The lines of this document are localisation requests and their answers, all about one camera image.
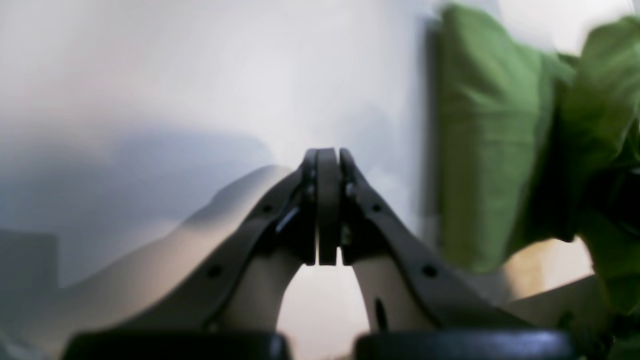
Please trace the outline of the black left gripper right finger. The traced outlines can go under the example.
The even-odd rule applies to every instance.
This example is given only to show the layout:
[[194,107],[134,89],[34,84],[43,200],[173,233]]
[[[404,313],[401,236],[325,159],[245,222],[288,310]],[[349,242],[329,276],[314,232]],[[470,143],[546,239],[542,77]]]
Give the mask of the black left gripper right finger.
[[578,360],[570,335],[538,328],[491,305],[460,280],[398,219],[339,150],[343,244],[371,332],[354,344],[356,360]]

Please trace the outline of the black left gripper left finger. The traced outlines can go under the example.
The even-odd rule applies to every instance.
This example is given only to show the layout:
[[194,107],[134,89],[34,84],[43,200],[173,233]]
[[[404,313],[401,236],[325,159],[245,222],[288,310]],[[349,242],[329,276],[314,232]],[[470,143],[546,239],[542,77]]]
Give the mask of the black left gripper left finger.
[[118,326],[76,335],[65,360],[290,360],[285,291],[313,264],[318,150],[259,199],[185,280]]

